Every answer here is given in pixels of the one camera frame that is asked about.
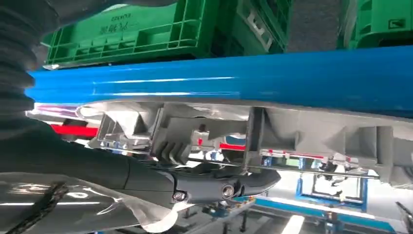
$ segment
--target red stripe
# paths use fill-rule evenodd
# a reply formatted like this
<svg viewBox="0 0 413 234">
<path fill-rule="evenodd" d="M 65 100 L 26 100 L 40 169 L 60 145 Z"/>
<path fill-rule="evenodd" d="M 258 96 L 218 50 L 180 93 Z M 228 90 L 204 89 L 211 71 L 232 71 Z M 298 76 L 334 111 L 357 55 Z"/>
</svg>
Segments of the red stripe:
<svg viewBox="0 0 413 234">
<path fill-rule="evenodd" d="M 97 134 L 97 128 L 88 128 L 88 127 L 80 127 L 80 126 L 60 126 L 51 124 L 50 125 L 53 130 L 62 135 L 76 135 L 76 136 L 84 136 L 84 137 L 94 137 Z"/>
<path fill-rule="evenodd" d="M 244 145 L 229 145 L 229 144 L 221 143 L 220 144 L 220 149 L 244 151 L 245 146 Z"/>
</svg>

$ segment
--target green plastic crate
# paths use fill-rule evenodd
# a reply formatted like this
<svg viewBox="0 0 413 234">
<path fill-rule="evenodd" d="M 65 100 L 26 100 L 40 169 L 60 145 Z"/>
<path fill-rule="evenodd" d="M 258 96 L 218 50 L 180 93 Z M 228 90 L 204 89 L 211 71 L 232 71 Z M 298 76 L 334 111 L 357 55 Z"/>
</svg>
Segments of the green plastic crate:
<svg viewBox="0 0 413 234">
<path fill-rule="evenodd" d="M 292 10 L 292 0 L 256 0 L 255 7 L 263 16 L 264 22 L 277 32 L 276 40 L 287 44 Z"/>
<path fill-rule="evenodd" d="M 339 48 L 413 44 L 413 0 L 345 0 L 343 9 Z"/>
<path fill-rule="evenodd" d="M 255 5 L 250 0 L 178 0 L 166 7 L 107 10 L 55 32 L 45 64 L 62 68 L 282 53 L 286 42 L 276 40 L 281 36 Z"/>
</svg>

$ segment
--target black cable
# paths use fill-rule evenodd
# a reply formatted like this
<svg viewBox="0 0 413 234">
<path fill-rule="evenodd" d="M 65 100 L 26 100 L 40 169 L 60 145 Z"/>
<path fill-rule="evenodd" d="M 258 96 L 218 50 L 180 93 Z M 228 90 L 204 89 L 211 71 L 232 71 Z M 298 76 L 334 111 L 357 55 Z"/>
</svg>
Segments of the black cable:
<svg viewBox="0 0 413 234">
<path fill-rule="evenodd" d="M 21 234 L 46 217 L 56 207 L 57 203 L 67 194 L 69 188 L 64 182 L 57 182 L 50 186 L 44 196 L 36 202 L 27 217 L 6 232 L 6 234 Z"/>
</svg>

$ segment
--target transparent plastic sheet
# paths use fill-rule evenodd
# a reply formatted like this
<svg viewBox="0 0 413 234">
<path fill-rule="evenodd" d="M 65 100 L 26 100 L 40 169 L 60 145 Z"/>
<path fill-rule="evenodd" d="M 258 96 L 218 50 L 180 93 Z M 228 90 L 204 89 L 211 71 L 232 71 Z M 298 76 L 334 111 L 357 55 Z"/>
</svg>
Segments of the transparent plastic sheet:
<svg viewBox="0 0 413 234">
<path fill-rule="evenodd" d="M 136 225 L 159 233 L 175 224 L 182 209 L 182 204 L 168 209 L 64 175 L 0 173 L 0 233 L 21 222 L 49 186 L 60 181 L 69 192 L 27 233 L 88 233 Z"/>
</svg>

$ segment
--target blue pipe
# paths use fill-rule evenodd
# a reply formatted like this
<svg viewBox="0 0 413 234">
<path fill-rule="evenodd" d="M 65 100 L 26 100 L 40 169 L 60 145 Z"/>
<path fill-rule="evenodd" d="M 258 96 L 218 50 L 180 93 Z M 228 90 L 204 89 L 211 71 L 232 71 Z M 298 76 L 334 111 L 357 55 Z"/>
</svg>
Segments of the blue pipe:
<svg viewBox="0 0 413 234">
<path fill-rule="evenodd" d="M 41 103 L 187 97 L 256 100 L 406 116 L 413 46 L 32 72 Z"/>
</svg>

